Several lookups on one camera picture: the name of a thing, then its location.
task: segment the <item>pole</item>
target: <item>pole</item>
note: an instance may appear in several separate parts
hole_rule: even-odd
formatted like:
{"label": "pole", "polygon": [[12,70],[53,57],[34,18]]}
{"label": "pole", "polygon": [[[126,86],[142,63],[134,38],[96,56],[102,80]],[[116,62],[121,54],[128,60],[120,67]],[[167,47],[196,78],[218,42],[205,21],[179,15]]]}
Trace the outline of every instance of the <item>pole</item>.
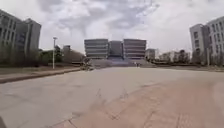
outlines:
{"label": "pole", "polygon": [[207,65],[209,67],[210,65],[210,53],[209,53],[209,48],[207,48]]}
{"label": "pole", "polygon": [[54,46],[53,46],[53,69],[55,69],[55,43],[56,43],[56,37],[53,37],[53,39],[54,39]]}

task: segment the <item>cloud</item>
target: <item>cloud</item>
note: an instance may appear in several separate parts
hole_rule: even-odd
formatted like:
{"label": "cloud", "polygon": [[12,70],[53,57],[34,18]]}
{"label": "cloud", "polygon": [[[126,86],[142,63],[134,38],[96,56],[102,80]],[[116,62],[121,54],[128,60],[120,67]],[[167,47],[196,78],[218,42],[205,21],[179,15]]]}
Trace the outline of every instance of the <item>cloud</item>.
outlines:
{"label": "cloud", "polygon": [[189,27],[223,16],[223,0],[0,0],[0,8],[42,24],[40,48],[85,38],[141,38],[161,51],[191,50]]}

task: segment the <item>paved ground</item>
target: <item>paved ground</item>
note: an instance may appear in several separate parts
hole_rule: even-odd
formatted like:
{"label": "paved ground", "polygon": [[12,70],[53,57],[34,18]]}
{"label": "paved ground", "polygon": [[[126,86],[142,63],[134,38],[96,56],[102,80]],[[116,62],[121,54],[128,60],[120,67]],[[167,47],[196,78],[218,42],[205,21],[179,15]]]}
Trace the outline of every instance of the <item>paved ground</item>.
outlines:
{"label": "paved ground", "polygon": [[217,72],[108,68],[0,85],[7,128],[223,128],[223,101]]}

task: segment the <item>building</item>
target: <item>building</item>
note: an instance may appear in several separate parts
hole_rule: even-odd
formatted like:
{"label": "building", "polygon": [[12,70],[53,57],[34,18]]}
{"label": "building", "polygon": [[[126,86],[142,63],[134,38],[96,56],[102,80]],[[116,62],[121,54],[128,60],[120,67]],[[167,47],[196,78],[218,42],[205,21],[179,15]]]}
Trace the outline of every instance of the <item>building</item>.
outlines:
{"label": "building", "polygon": [[203,63],[206,63],[208,49],[211,50],[209,38],[209,27],[207,25],[197,24],[190,28],[191,42],[193,52],[202,56]]}
{"label": "building", "polygon": [[62,49],[62,61],[64,63],[82,62],[84,55],[71,49],[70,45],[65,45]]}
{"label": "building", "polygon": [[190,28],[193,52],[202,55],[206,63],[224,52],[224,17],[208,22],[206,25],[197,24]]}
{"label": "building", "polygon": [[144,59],[146,40],[124,39],[123,52],[125,59]]}
{"label": "building", "polygon": [[175,63],[179,61],[179,56],[180,52],[170,51],[160,55],[160,60]]}
{"label": "building", "polygon": [[0,62],[24,63],[36,59],[41,25],[20,20],[0,10]]}
{"label": "building", "polygon": [[108,39],[85,40],[86,57],[89,59],[107,59],[109,56]]}
{"label": "building", "polygon": [[147,60],[156,60],[159,59],[159,50],[149,48],[145,52],[145,57]]}
{"label": "building", "polygon": [[109,57],[123,58],[123,43],[122,43],[122,41],[110,41],[109,49],[110,49]]}
{"label": "building", "polygon": [[89,59],[144,59],[146,40],[124,39],[124,41],[108,41],[108,39],[85,40],[86,57]]}

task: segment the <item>curb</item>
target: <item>curb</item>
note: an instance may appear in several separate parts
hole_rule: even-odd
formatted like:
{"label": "curb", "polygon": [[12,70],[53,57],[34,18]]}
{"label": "curb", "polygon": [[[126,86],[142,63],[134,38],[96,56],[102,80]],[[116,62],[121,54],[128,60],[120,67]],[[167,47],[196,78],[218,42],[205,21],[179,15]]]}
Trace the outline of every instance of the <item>curb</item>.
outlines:
{"label": "curb", "polygon": [[67,71],[58,71],[53,73],[43,73],[43,74],[32,74],[27,76],[21,76],[21,77],[15,77],[15,78],[5,78],[0,79],[0,84],[8,83],[8,82],[16,82],[16,81],[22,81],[22,80],[28,80],[28,79],[35,79],[35,78],[41,78],[41,77],[47,77],[47,76],[54,76],[54,75],[60,75],[65,74],[69,72],[76,72],[81,71],[81,69],[73,69],[73,70],[67,70]]}

